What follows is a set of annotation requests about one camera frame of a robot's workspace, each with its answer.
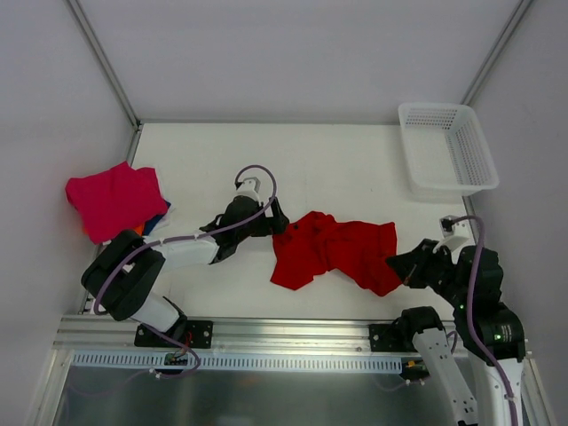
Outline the red t shirt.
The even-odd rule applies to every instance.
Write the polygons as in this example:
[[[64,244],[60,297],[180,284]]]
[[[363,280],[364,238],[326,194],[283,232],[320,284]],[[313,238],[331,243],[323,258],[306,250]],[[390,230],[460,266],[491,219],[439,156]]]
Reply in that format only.
[[[338,222],[312,211],[272,237],[276,263],[271,282],[298,290],[337,270],[360,288],[386,296],[401,285],[386,259],[397,254],[394,223]]]

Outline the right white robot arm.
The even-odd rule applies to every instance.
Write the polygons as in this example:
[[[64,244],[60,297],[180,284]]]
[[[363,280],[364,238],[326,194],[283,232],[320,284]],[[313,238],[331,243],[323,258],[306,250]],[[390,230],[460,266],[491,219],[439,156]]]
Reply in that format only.
[[[476,390],[470,392],[451,352],[440,349],[445,329],[429,306],[401,312],[393,325],[398,343],[418,351],[430,379],[446,397],[457,425],[520,425],[520,384],[525,332],[501,300],[503,270],[498,254],[483,245],[464,247],[458,258],[440,241],[425,239],[413,250],[387,259],[403,285],[431,288],[453,308],[455,333],[467,350]]]

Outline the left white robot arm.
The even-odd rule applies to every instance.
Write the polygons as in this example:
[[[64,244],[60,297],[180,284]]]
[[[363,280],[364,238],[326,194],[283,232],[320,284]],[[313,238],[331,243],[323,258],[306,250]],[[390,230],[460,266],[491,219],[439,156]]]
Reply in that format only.
[[[81,284],[113,320],[135,320],[145,338],[164,345],[187,341],[187,316],[165,296],[153,292],[161,272],[180,266],[218,264],[234,255],[248,238],[283,234],[289,225],[279,201],[270,206],[237,195],[211,222],[193,235],[147,242],[137,233],[120,232],[86,269]]]

